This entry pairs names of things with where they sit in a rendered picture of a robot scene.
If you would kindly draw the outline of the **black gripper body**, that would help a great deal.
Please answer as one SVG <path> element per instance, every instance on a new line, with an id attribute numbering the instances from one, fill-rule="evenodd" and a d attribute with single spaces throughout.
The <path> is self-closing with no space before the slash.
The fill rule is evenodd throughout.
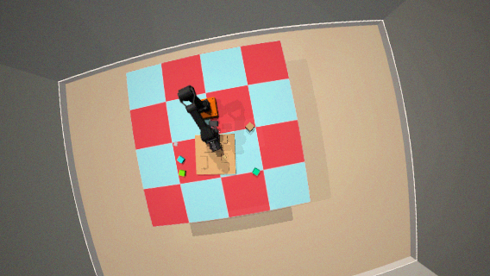
<path id="1" fill-rule="evenodd" d="M 216 131 L 218 136 L 218 132 L 217 132 L 218 121 L 209 121 L 209 125 Z"/>

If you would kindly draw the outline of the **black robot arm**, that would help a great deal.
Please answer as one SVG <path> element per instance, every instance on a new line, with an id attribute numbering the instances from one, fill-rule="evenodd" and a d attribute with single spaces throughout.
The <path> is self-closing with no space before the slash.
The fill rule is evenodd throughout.
<path id="1" fill-rule="evenodd" d="M 216 131 L 206 123 L 201 115 L 203 112 L 211 111 L 209 100 L 205 99 L 201 101 L 191 85 L 180 89 L 178 92 L 178 98 L 179 101 L 185 106 L 186 111 L 191 114 L 191 117 L 200 128 L 202 141 L 205 142 L 205 144 L 210 144 L 212 152 L 221 149 Z M 190 101 L 191 104 L 185 105 L 183 101 Z"/>

